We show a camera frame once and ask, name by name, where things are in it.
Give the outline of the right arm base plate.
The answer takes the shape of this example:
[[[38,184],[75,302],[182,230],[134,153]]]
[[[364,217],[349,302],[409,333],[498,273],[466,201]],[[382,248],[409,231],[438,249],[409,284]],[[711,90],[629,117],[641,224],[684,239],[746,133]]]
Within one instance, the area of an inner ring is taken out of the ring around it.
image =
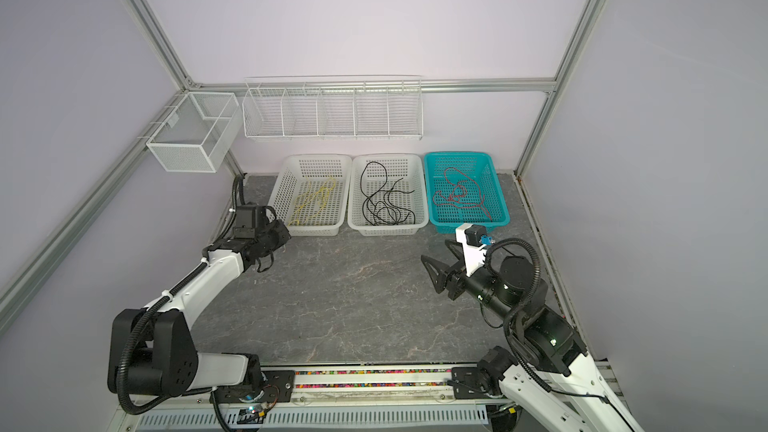
[[[476,366],[452,367],[447,383],[453,388],[456,399],[501,399],[504,397],[499,381],[488,371]]]

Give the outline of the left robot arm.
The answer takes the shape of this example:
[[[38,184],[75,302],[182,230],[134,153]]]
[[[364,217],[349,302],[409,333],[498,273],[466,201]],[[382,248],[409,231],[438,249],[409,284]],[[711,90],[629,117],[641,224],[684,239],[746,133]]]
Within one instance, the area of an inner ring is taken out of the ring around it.
[[[144,414],[172,398],[242,388],[255,399],[267,380],[257,355],[204,353],[192,328],[211,302],[249,269],[269,270],[290,233],[269,205],[249,202],[242,175],[234,178],[226,224],[202,251],[196,267],[141,308],[120,312],[112,323],[107,387],[122,410]]]

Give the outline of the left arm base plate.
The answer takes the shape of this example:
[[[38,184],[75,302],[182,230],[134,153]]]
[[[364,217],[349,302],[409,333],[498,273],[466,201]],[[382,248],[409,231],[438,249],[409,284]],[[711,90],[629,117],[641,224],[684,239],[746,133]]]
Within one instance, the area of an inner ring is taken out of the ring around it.
[[[221,404],[287,403],[294,391],[295,378],[295,370],[266,370],[262,372],[260,388],[250,384],[225,386],[218,388],[215,395]]]

